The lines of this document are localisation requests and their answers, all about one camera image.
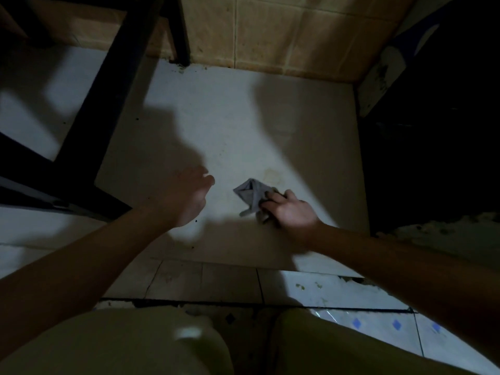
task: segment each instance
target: person's right arm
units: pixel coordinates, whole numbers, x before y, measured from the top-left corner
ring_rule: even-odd
[[[426,247],[328,226],[290,190],[268,197],[261,207],[307,248],[369,278],[500,366],[500,274]]]

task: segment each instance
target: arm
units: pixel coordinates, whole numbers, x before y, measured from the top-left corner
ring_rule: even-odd
[[[0,280],[0,360],[43,331],[91,310],[154,239],[205,206],[215,183],[203,167],[184,170],[147,204]]]
[[[431,249],[322,223],[292,191],[261,206],[297,240],[371,279],[500,365],[500,274]]]

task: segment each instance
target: person's left hand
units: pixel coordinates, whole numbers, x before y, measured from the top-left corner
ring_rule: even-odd
[[[157,210],[168,229],[186,225],[205,207],[205,196],[216,182],[212,175],[205,176],[208,172],[198,166],[176,173],[168,179],[164,191],[150,198],[147,207]]]

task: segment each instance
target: hand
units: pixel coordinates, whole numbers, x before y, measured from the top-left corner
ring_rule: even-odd
[[[203,167],[186,168],[167,181],[165,191],[151,197],[148,208],[155,208],[167,228],[182,227],[192,221],[207,203],[205,196],[216,183],[209,171]]]
[[[263,202],[260,207],[271,212],[294,239],[307,244],[310,235],[322,224],[313,208],[307,202],[299,200],[289,189],[284,196],[268,192],[267,198],[271,201]]]

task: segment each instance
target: person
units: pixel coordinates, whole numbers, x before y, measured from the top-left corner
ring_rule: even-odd
[[[233,373],[228,348],[207,319],[172,307],[89,312],[151,241],[200,213],[214,184],[206,168],[188,168],[147,203],[1,279],[0,373]],[[291,190],[267,196],[261,207],[291,237],[371,279],[500,365],[496,272],[328,226]],[[269,373],[467,373],[303,312],[292,309],[277,320]]]

